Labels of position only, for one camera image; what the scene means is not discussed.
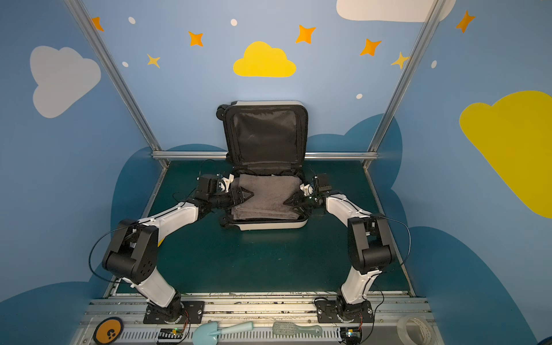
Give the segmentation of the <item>grey towel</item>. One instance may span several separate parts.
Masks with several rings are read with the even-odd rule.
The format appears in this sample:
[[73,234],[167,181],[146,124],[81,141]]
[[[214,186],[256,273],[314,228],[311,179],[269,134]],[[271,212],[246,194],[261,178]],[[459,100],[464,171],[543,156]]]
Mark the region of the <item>grey towel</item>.
[[234,207],[231,214],[234,220],[254,219],[297,220],[300,215],[285,202],[300,191],[302,181],[292,175],[257,176],[241,174],[238,187],[253,192],[253,197]]

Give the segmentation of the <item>white hard-shell suitcase black lining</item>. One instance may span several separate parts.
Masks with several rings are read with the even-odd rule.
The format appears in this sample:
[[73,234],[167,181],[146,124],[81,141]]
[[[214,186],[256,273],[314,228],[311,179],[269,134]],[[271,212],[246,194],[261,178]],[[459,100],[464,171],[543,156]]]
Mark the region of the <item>white hard-shell suitcase black lining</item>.
[[[222,104],[216,117],[224,127],[227,162],[234,180],[241,174],[271,176],[292,175],[306,180],[303,166],[308,136],[308,111],[299,101],[235,101]],[[298,229],[306,225],[310,214],[297,220],[234,220],[227,209],[220,218],[224,228],[241,231]]]

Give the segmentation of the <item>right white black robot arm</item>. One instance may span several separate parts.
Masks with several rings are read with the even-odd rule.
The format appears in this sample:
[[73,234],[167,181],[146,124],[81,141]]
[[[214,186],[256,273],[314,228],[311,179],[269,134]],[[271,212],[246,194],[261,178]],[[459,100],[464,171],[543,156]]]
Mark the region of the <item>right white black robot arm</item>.
[[316,303],[321,323],[354,323],[372,320],[374,311],[366,294],[375,280],[396,258],[390,231],[380,231],[380,217],[362,209],[329,185],[326,174],[314,177],[313,185],[301,185],[284,204],[300,215],[323,208],[347,228],[351,270],[335,300]]

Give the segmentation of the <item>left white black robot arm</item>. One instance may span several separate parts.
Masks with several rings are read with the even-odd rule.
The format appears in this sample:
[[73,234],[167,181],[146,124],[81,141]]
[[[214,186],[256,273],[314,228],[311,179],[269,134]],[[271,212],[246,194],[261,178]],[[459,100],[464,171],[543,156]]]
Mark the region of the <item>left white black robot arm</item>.
[[185,201],[149,218],[125,219],[115,229],[102,260],[102,268],[137,290],[147,300],[152,323],[185,321],[181,294],[158,270],[158,247],[166,237],[197,222],[215,208],[243,204],[254,192],[238,186],[234,176],[202,175]]

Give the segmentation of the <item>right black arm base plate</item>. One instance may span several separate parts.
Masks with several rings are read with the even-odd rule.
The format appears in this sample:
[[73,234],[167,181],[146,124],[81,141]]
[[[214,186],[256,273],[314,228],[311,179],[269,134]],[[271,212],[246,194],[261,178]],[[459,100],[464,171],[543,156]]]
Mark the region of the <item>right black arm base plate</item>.
[[369,323],[375,319],[368,300],[349,304],[341,299],[317,299],[314,305],[319,323]]

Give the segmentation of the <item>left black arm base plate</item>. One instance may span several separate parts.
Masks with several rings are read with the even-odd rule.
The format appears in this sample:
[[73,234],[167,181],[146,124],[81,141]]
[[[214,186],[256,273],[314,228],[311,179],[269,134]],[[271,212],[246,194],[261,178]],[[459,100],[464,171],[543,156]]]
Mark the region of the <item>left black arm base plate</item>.
[[174,301],[168,307],[161,308],[147,304],[143,324],[200,324],[204,314],[203,301]]

